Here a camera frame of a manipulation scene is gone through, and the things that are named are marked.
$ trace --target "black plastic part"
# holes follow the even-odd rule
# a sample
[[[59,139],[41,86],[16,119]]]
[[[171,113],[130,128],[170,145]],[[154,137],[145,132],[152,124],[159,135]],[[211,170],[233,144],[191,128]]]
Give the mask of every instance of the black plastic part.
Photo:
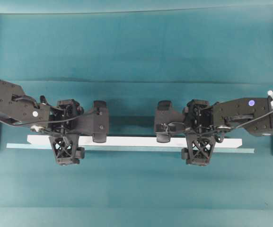
[[[186,140],[188,148],[182,149],[182,159],[191,165],[208,165],[215,147],[215,138],[187,135]]]
[[[271,100],[268,98],[240,98],[213,106],[213,125],[237,126],[269,111]],[[273,135],[273,114],[244,126],[254,136]]]
[[[156,133],[156,140],[159,143],[168,143],[171,140],[171,134],[164,127],[165,124],[171,122],[183,122],[185,114],[180,113],[172,108],[171,101],[160,101],[155,111],[154,131]]]
[[[21,86],[0,80],[0,119],[12,122],[48,121],[49,113],[50,106],[38,105],[33,98],[25,95]]]
[[[61,166],[79,164],[85,157],[85,149],[78,147],[79,135],[67,134],[63,137],[49,137],[56,163]]]
[[[88,135],[95,143],[105,143],[109,132],[109,111],[104,101],[94,101],[93,113],[73,120],[74,128],[68,133]]]

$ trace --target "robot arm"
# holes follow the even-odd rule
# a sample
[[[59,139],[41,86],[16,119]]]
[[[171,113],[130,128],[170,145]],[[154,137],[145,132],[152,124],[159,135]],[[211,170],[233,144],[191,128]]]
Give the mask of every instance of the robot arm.
[[[41,96],[38,103],[21,86],[0,80],[0,122],[49,135],[56,162],[69,165],[79,164],[85,156],[84,148],[78,147],[80,135],[92,136],[97,143],[106,142],[109,112],[104,101],[95,101],[87,112],[74,99],[51,106]]]
[[[244,128],[254,136],[273,135],[273,92],[267,98],[240,98],[209,105],[208,101],[192,100],[182,113],[170,101],[161,101],[155,113],[154,130],[157,142],[170,142],[171,136],[184,134],[187,148],[182,159],[187,164],[206,166],[215,143],[225,133]]]

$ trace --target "black cable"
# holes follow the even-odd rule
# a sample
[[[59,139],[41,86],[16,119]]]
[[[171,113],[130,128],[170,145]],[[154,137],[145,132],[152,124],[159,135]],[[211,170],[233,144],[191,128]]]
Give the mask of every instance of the black cable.
[[[82,117],[82,116],[85,116],[85,115],[90,115],[92,114],[94,111],[91,111],[91,112],[88,112],[88,113],[84,113],[82,115],[78,115],[78,116],[75,116],[75,117],[71,117],[71,118],[68,118],[68,119],[64,119],[64,120],[58,120],[58,121],[37,121],[37,122],[27,122],[27,123],[22,123],[22,124],[11,124],[11,123],[8,123],[4,120],[1,120],[0,119],[0,123],[2,124],[6,124],[8,126],[14,126],[14,127],[21,127],[21,126],[27,126],[27,125],[34,125],[34,124],[40,124],[40,123],[61,123],[61,122],[67,122],[67,121],[73,121],[79,117]]]
[[[259,116],[259,117],[256,117],[256,118],[254,118],[254,119],[252,119],[252,120],[250,120],[250,121],[248,121],[248,122],[239,124],[239,125],[237,125],[237,126],[231,128],[231,129],[215,129],[215,130],[212,130],[212,131],[207,131],[207,132],[203,132],[203,133],[197,133],[196,135],[198,135],[198,136],[204,136],[204,135],[208,135],[208,134],[211,134],[211,133],[216,133],[216,134],[217,134],[218,132],[222,132],[222,131],[224,131],[224,130],[226,130],[227,132],[230,132],[230,131],[233,131],[234,129],[238,129],[238,128],[241,128],[241,127],[243,127],[243,126],[245,126],[245,125],[247,125],[247,124],[250,124],[250,123],[253,123],[253,122],[255,122],[255,121],[258,121],[258,120],[260,120],[260,119],[262,119],[262,118],[264,118],[264,117],[270,115],[271,113],[273,113],[273,110],[271,110],[271,111],[265,113],[264,115],[261,115],[261,116]],[[182,122],[171,122],[171,123],[168,124],[168,126],[169,126],[170,124],[174,124],[174,123],[176,123],[176,124],[184,124],[184,123],[182,123]]]
[[[252,120],[250,120],[250,121],[248,121],[248,122],[239,124],[238,126],[235,126],[233,129],[238,129],[238,128],[241,128],[241,127],[245,126],[246,124],[250,124],[250,123],[252,123],[252,122],[258,121],[258,120],[260,120],[260,119],[262,119],[262,118],[264,118],[264,117],[270,115],[271,113],[273,113],[273,110],[267,112],[267,113],[264,114],[264,115],[261,115],[261,116],[259,116],[259,117],[256,117],[256,118],[254,118],[254,119],[252,119]]]

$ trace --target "teal surface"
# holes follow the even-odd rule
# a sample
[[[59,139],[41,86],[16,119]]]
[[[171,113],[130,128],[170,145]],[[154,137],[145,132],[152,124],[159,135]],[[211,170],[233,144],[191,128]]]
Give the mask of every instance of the teal surface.
[[[52,104],[104,99],[112,135],[153,135],[157,102],[182,109],[273,90],[273,6],[79,15],[0,15],[0,79]],[[58,166],[51,151],[6,149],[27,128],[0,125],[1,226],[273,226],[273,138],[255,154],[87,151]]]
[[[273,0],[0,0],[0,13],[133,12],[266,4],[273,5]]]

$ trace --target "white plastic bar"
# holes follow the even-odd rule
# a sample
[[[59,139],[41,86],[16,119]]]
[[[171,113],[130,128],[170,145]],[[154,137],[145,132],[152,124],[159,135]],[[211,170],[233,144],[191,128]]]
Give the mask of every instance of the white plastic bar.
[[[49,145],[49,136],[28,135],[27,141],[34,145]],[[222,143],[216,143],[216,148],[238,148],[242,145],[242,139],[224,139]],[[79,146],[96,147],[166,147],[185,148],[187,142],[185,138],[171,138],[169,143],[157,143],[156,137],[132,137],[132,136],[108,136],[106,143],[94,143],[92,136],[81,136]]]

